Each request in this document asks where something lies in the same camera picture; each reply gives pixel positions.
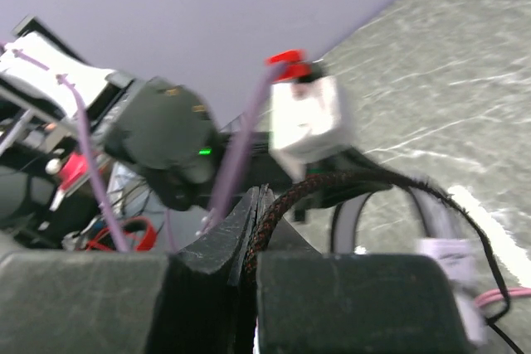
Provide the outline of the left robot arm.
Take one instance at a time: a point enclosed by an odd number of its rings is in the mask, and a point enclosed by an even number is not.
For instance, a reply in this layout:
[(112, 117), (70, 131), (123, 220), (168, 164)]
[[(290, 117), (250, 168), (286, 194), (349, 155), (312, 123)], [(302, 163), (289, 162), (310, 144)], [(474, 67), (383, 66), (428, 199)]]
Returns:
[(230, 141), (189, 88), (87, 65), (36, 18), (1, 47), (1, 226), (29, 245), (59, 245), (38, 226), (56, 194), (89, 182), (113, 248), (126, 251), (103, 170), (126, 166), (175, 211), (208, 208)]

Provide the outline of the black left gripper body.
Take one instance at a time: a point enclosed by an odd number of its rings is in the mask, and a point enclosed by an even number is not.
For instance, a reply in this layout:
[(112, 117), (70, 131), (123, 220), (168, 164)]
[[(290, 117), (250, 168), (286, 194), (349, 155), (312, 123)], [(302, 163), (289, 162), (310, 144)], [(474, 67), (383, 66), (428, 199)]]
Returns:
[(208, 207), (233, 132), (216, 126), (202, 98), (163, 78), (110, 75), (121, 96), (103, 118), (103, 149), (145, 179), (166, 206)]

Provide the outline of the white and black headphones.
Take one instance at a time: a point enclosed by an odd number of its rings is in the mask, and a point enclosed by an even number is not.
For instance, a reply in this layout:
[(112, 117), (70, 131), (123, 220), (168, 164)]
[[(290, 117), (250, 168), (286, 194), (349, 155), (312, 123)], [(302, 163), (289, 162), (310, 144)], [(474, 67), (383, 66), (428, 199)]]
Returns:
[[(425, 237), (435, 239), (464, 237), (456, 212), (443, 201), (414, 188), (407, 189), (406, 193), (413, 215), (420, 222)], [(362, 194), (336, 207), (330, 231), (330, 252), (340, 254), (354, 252), (360, 217), (372, 195), (372, 193)]]

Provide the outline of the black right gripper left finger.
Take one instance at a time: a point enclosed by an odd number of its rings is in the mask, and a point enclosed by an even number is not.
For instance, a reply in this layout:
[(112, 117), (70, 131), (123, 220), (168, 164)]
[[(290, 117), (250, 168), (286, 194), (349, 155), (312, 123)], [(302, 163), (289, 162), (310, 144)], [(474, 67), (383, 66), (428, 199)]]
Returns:
[(4, 353), (231, 353), (243, 250), (260, 191), (176, 254), (11, 250)]

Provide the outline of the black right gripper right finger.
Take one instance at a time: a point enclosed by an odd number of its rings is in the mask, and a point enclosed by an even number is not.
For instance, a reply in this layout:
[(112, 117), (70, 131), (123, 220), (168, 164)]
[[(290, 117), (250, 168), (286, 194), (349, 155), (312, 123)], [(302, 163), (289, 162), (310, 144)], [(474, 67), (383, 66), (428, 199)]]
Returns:
[(263, 353), (470, 353), (431, 257), (268, 251), (257, 270)]

